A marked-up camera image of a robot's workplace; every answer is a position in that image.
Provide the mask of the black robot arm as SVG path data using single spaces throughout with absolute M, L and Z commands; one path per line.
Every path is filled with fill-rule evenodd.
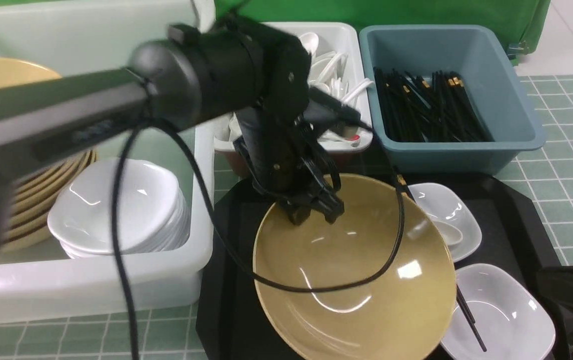
M 336 124 L 369 129 L 358 110 L 309 85 L 311 57 L 289 32 L 237 13 L 207 32 L 178 23 L 140 44 L 127 66 L 0 88 L 0 246 L 15 185 L 147 120 L 183 132 L 258 109 L 282 152 Z

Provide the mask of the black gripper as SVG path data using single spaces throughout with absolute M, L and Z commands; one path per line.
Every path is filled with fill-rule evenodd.
M 311 209 L 323 214 L 328 224 L 344 214 L 344 201 L 338 196 L 341 180 L 318 139 L 336 125 L 360 126 L 357 109 L 321 95 L 287 121 L 259 105 L 237 111 L 236 118 L 241 138 L 234 145 L 257 191 L 286 205 L 294 226 L 304 224 Z

